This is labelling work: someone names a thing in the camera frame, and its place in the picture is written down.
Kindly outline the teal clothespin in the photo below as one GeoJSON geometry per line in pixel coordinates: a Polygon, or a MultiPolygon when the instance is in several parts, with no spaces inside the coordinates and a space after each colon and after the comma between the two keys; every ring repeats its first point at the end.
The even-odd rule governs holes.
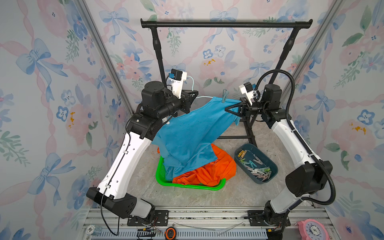
{"type": "Polygon", "coordinates": [[[223,94],[222,94],[222,103],[225,103],[229,95],[229,91],[227,89],[223,89],[223,94]]]}

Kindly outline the teal t-shirt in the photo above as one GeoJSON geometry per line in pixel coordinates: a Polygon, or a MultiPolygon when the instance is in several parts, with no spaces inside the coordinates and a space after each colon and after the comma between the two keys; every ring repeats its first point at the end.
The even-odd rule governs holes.
{"type": "Polygon", "coordinates": [[[173,118],[156,134],[153,145],[159,147],[164,159],[165,179],[174,178],[209,164],[216,157],[211,144],[240,118],[225,108],[238,104],[239,100],[213,97],[204,106],[173,118]]]}

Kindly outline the dark teal clothespin bin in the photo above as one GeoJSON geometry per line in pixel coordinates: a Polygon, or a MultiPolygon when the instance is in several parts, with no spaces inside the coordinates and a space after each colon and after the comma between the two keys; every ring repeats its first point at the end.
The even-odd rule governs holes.
{"type": "Polygon", "coordinates": [[[277,165],[253,144],[239,147],[234,160],[259,185],[270,182],[279,172],[277,165]]]}

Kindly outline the orange t-shirt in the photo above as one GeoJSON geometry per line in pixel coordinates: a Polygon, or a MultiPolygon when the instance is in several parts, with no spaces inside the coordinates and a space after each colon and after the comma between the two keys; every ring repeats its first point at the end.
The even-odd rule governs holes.
{"type": "Polygon", "coordinates": [[[173,183],[182,185],[205,185],[214,187],[220,180],[229,180],[236,175],[237,165],[235,160],[224,150],[211,144],[217,160],[196,170],[187,172],[172,180],[173,183]]]}

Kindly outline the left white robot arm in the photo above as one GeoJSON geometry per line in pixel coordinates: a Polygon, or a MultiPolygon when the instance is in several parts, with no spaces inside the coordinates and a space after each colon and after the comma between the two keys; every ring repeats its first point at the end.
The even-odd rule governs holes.
{"type": "Polygon", "coordinates": [[[126,134],[115,161],[100,184],[88,189],[87,198],[122,219],[132,216],[151,222],[155,206],[128,194],[130,179],[144,151],[165,125],[163,119],[178,111],[188,114],[198,94],[196,90],[175,92],[161,82],[145,84],[142,102],[126,124],[126,134]]]}

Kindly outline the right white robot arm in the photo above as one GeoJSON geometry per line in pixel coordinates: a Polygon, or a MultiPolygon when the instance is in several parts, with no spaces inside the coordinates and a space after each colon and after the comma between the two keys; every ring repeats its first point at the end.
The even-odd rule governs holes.
{"type": "Polygon", "coordinates": [[[280,108],[282,90],[275,84],[267,84],[262,99],[256,100],[252,84],[240,86],[244,95],[240,103],[227,107],[225,110],[241,117],[247,132],[250,132],[257,116],[279,137],[293,160],[295,170],[286,176],[285,188],[272,200],[267,201],[261,212],[249,211],[247,219],[252,224],[277,226],[288,222],[288,213],[303,201],[311,201],[310,195],[330,185],[331,196],[323,205],[333,203],[336,189],[330,173],[333,166],[329,161],[322,161],[315,154],[296,129],[289,109],[280,108]]]}

